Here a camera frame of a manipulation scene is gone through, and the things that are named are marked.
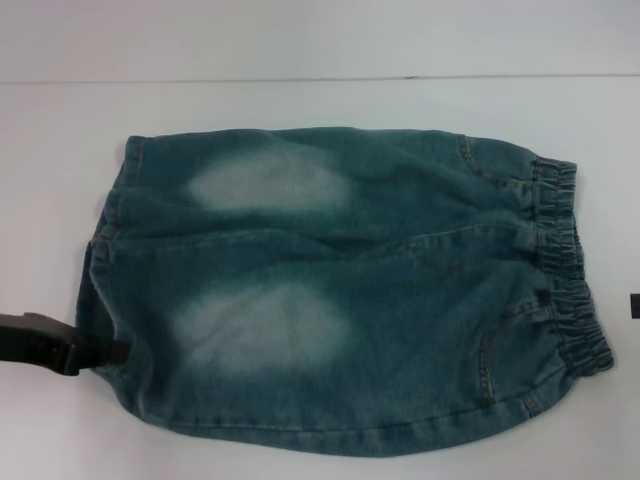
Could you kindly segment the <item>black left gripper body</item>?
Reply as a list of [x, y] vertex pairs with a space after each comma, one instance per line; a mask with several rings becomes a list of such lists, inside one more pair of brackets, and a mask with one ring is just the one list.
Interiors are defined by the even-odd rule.
[[64, 376], [80, 372], [75, 328], [50, 317], [1, 315], [1, 360], [25, 363]]

